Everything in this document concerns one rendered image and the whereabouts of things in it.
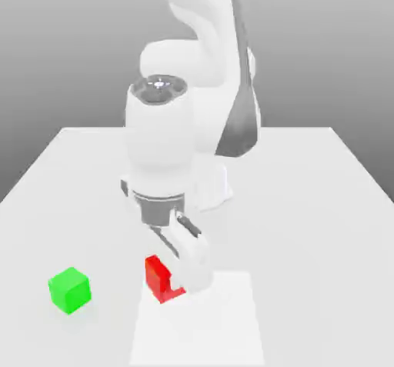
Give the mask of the small green cube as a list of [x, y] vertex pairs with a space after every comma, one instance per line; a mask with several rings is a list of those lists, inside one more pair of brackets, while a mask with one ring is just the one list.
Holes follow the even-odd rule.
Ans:
[[74, 267], [48, 280], [51, 300], [65, 314], [72, 314], [92, 299], [88, 277]]

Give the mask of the small red cube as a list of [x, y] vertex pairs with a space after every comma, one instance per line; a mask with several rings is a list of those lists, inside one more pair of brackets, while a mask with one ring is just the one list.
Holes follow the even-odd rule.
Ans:
[[172, 287], [171, 278], [172, 273], [157, 255], [150, 255], [145, 259], [146, 284], [161, 304], [185, 294], [183, 287]]

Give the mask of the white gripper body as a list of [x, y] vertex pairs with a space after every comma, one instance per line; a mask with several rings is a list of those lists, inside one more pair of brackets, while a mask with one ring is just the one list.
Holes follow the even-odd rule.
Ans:
[[169, 226], [151, 226], [149, 231], [152, 251], [170, 273], [171, 289], [197, 293], [212, 284], [208, 240], [189, 218], [171, 218]]

